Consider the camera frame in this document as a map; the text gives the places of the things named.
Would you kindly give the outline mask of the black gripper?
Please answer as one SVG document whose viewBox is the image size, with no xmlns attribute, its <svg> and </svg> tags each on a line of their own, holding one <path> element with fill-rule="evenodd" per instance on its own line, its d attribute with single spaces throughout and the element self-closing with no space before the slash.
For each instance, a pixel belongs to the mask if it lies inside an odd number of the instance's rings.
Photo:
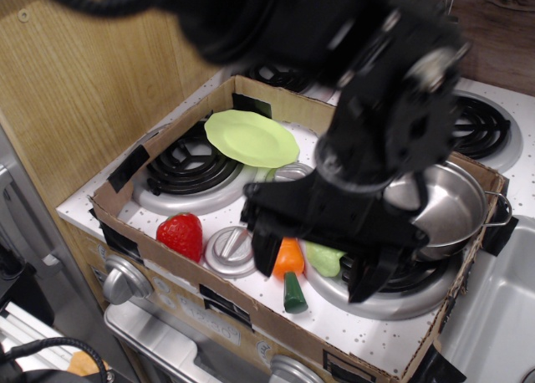
<svg viewBox="0 0 535 383">
<path fill-rule="evenodd" d="M 285 237 L 353 253 L 348 302 L 360 304 L 379 292 L 409 256 L 429 242 L 408 218 L 376 195 L 359 196 L 328 184 L 317 172 L 287 182 L 255 182 L 243 188 L 242 220 L 252 230 L 257 270 L 273 273 Z"/>
</svg>

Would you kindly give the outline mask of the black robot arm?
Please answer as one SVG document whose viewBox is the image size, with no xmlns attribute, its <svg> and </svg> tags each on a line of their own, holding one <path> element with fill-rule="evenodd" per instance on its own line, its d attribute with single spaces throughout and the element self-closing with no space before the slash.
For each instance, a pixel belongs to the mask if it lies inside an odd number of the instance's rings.
<svg viewBox="0 0 535 383">
<path fill-rule="evenodd" d="M 284 237 L 354 253 L 349 301 L 380 291 L 428 236 L 380 202 L 396 178 L 445 161 L 467 46 L 435 0 L 55 0 L 95 17 L 174 13 L 213 64 L 296 68 L 341 95 L 316 167 L 291 182 L 251 183 L 242 220 L 257 269 Z"/>
</svg>

